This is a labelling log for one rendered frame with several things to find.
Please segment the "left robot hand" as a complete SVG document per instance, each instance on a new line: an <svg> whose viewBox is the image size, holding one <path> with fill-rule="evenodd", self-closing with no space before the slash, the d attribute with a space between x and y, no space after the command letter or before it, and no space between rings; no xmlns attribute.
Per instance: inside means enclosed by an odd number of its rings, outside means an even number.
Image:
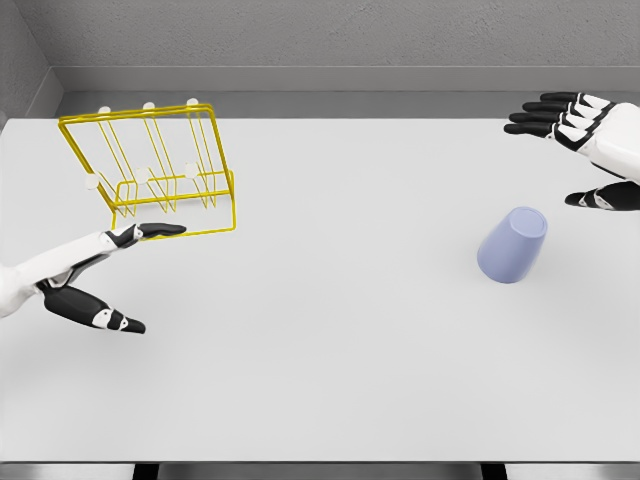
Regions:
<svg viewBox="0 0 640 480"><path fill-rule="evenodd" d="M87 268L142 239L183 234L183 225L132 224L91 233L36 255L16 266L0 264L0 318L17 310L36 294L51 313L95 329L143 334L145 325L125 316L100 298L72 286Z"/></svg>

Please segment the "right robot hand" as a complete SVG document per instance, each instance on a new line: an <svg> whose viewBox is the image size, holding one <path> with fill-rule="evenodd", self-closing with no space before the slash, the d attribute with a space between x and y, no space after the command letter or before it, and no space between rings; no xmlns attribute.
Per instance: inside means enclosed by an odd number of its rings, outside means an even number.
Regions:
<svg viewBox="0 0 640 480"><path fill-rule="evenodd" d="M569 206L640 211L640 106L584 92L544 93L509 115L507 134L553 140L617 182L566 196Z"/></svg>

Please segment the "lavender plastic cup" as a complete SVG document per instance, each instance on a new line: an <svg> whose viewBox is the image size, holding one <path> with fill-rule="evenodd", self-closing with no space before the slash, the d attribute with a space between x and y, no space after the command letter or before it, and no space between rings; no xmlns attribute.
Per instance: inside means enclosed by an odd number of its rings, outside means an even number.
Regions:
<svg viewBox="0 0 640 480"><path fill-rule="evenodd" d="M547 229L547 220L538 210L514 208L481 243L477 252L480 270L499 283L523 280L539 256Z"/></svg>

